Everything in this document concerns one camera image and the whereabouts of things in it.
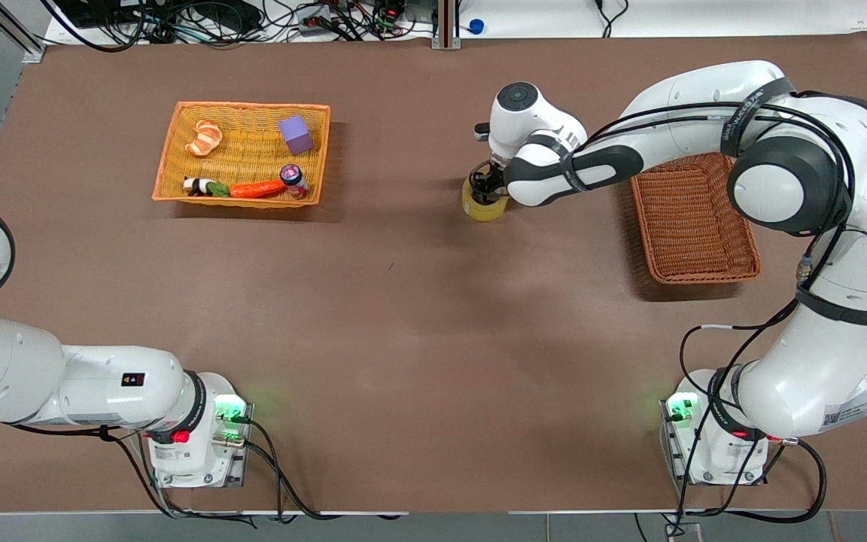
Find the orange basket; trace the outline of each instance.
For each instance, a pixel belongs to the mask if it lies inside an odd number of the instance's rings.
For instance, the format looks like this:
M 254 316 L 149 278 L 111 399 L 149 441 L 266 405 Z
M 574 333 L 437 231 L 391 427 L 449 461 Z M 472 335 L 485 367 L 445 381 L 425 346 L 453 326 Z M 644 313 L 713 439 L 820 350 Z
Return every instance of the orange basket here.
M 278 123 L 299 114 L 313 138 L 313 149 L 294 157 L 279 133 Z M 196 138 L 196 123 L 213 120 L 223 141 L 205 157 L 194 157 L 186 144 Z M 330 138 L 330 106 L 276 103 L 179 102 L 172 112 L 152 199 L 157 202 L 202 203 L 256 209 L 315 206 L 323 190 Z M 309 194 L 294 199 L 286 192 L 262 199 L 189 196 L 185 178 L 210 178 L 226 186 L 279 178 L 279 169 L 296 164 L 310 185 Z
M 732 159 L 699 154 L 631 178 L 647 268 L 666 285 L 725 284 L 761 274 L 751 226 L 732 207 Z

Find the purple block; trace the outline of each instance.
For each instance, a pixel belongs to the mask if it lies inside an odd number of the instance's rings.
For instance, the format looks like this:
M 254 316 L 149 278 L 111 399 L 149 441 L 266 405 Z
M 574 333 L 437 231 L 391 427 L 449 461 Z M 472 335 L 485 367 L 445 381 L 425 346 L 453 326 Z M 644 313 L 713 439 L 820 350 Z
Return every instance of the purple block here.
M 286 141 L 286 145 L 294 157 L 313 148 L 313 138 L 310 137 L 310 131 L 306 129 L 303 117 L 297 114 L 296 117 L 280 120 L 278 124 L 279 131 L 283 134 L 283 140 Z

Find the metal frame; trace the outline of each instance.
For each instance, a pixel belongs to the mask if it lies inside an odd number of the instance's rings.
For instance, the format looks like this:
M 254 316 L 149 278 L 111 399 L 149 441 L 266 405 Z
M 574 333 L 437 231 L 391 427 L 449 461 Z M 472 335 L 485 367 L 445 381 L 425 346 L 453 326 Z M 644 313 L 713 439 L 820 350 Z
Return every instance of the metal frame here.
M 461 27 L 457 0 L 437 0 L 437 27 L 433 29 L 430 45 L 441 51 L 461 49 Z
M 22 49 L 22 64 L 38 64 L 45 54 L 45 45 L 0 2 L 0 30 L 13 44 Z

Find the brown table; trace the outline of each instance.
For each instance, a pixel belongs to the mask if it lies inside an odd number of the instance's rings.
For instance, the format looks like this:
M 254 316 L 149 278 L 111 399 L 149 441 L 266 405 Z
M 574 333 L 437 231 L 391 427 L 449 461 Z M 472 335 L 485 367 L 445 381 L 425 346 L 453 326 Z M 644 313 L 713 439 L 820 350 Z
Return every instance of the brown table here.
M 481 225 L 458 179 L 486 157 L 471 128 L 506 83 L 538 83 L 593 128 L 662 78 L 759 58 L 799 89 L 867 99 L 867 35 L 468 41 L 453 54 L 426 41 L 52 47 L 0 135 L 0 214 L 18 246 L 0 316 L 226 375 L 324 510 L 671 509 L 657 400 L 680 377 L 681 335 L 784 305 L 805 241 L 758 230 L 756 282 L 663 289 L 646 280 L 626 184 Z M 333 106 L 323 202 L 151 202 L 178 100 Z M 700 336 L 691 366 L 724 364 L 742 339 Z M 826 507 L 867 508 L 867 419 L 811 442 Z M 737 506 L 806 507 L 803 455 Z M 245 489 L 176 498 L 269 510 L 270 480 L 252 461 Z M 116 446 L 0 426 L 1 512 L 149 507 Z

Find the toy croissant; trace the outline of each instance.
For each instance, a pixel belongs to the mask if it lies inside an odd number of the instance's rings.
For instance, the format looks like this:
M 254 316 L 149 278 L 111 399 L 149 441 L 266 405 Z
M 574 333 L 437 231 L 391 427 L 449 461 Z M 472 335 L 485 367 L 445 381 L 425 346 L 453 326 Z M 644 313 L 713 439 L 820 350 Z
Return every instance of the toy croissant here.
M 200 120 L 196 123 L 196 138 L 193 143 L 186 145 L 186 151 L 196 157 L 205 157 L 220 144 L 220 141 L 223 141 L 220 127 L 212 120 Z

